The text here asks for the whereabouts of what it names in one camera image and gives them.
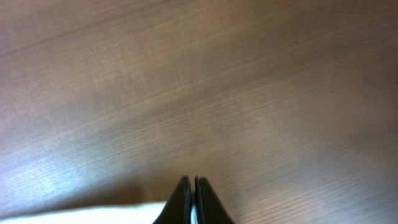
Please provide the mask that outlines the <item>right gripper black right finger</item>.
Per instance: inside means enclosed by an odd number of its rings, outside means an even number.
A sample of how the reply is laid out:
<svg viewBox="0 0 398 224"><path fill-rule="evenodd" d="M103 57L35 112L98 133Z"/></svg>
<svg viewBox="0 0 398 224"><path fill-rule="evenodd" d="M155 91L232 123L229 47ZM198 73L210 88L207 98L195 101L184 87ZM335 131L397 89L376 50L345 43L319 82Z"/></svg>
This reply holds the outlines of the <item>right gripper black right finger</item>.
<svg viewBox="0 0 398 224"><path fill-rule="evenodd" d="M199 224L234 224L205 177L195 177L195 206Z"/></svg>

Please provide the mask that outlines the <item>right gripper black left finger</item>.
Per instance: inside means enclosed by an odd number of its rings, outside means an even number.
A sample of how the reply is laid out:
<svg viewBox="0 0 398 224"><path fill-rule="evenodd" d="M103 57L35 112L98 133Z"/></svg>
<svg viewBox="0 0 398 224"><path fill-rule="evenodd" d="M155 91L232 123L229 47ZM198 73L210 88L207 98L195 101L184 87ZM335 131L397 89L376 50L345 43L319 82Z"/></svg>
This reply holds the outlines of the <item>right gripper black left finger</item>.
<svg viewBox="0 0 398 224"><path fill-rule="evenodd" d="M154 224L191 224L191 184L183 176Z"/></svg>

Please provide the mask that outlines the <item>white polo shirt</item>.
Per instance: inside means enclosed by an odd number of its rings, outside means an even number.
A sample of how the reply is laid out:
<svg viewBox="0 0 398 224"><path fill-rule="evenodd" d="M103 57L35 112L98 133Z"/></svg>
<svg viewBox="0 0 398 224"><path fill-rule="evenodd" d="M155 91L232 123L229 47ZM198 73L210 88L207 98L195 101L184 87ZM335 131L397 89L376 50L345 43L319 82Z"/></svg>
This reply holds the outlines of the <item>white polo shirt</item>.
<svg viewBox="0 0 398 224"><path fill-rule="evenodd" d="M140 224L154 223L166 202L102 206L24 215L1 220L1 224Z"/></svg>

